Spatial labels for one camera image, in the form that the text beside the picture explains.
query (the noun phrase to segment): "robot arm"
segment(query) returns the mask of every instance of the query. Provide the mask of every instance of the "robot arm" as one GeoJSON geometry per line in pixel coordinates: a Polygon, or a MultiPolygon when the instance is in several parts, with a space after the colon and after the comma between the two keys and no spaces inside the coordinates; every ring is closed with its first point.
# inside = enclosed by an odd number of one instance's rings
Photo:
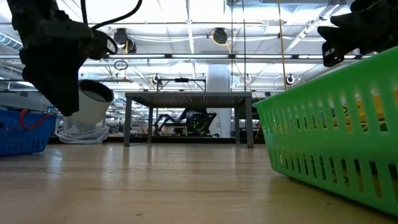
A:
{"type": "Polygon", "coordinates": [[[96,29],[133,15],[142,4],[139,0],[126,15],[90,28],[71,20],[58,8],[56,0],[7,2],[12,26],[24,45],[19,52],[25,65],[24,80],[31,82],[65,116],[79,110],[78,71],[86,59],[99,60],[106,54],[118,52],[113,39],[96,29]],[[109,40],[115,50],[108,49],[109,40]]]}
{"type": "Polygon", "coordinates": [[[398,45],[398,2],[395,0],[355,0],[351,12],[332,16],[337,27],[319,27],[326,40],[322,45],[323,64],[332,67],[355,49],[361,54],[382,52],[398,45]]]}

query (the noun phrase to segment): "metal table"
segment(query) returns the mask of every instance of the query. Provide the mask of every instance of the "metal table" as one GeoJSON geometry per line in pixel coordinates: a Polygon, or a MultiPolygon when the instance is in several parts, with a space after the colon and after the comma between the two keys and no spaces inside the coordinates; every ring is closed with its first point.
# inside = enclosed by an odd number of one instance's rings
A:
{"type": "MultiPolygon", "coordinates": [[[[152,142],[154,108],[234,108],[245,107],[248,135],[248,148],[252,148],[252,93],[213,93],[213,92],[130,92],[126,93],[126,120],[124,122],[124,145],[130,145],[131,103],[134,100],[149,108],[148,142],[152,142]]],[[[239,116],[235,115],[235,139],[240,143],[239,116]]]]}

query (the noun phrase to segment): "red cable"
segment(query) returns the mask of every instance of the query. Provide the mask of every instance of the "red cable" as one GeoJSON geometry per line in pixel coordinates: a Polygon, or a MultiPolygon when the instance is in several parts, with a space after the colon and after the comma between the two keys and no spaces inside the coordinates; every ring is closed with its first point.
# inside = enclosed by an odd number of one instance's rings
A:
{"type": "Polygon", "coordinates": [[[19,125],[21,125],[24,129],[29,129],[29,130],[39,127],[39,125],[40,125],[41,123],[43,123],[43,121],[45,121],[47,118],[49,118],[49,117],[51,117],[51,116],[54,115],[54,114],[51,114],[51,113],[46,114],[46,115],[45,115],[39,122],[37,122],[36,124],[33,124],[32,126],[26,127],[26,126],[24,125],[24,116],[25,116],[26,113],[29,113],[29,110],[22,110],[22,111],[21,111],[21,115],[19,115],[19,125]]]}

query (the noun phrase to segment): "green plastic basket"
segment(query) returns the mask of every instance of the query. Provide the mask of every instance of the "green plastic basket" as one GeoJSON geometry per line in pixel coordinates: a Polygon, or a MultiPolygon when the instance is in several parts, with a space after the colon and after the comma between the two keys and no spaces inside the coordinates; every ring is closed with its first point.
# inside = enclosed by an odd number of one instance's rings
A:
{"type": "Polygon", "coordinates": [[[398,216],[396,89],[398,47],[255,103],[272,168],[398,216]]]}

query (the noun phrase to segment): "wooden floor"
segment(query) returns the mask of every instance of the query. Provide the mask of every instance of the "wooden floor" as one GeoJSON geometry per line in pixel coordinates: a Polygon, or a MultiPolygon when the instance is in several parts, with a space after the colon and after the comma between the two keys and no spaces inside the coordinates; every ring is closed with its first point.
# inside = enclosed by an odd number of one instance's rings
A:
{"type": "Polygon", "coordinates": [[[272,171],[264,147],[49,146],[0,158],[0,223],[395,223],[272,171]]]}

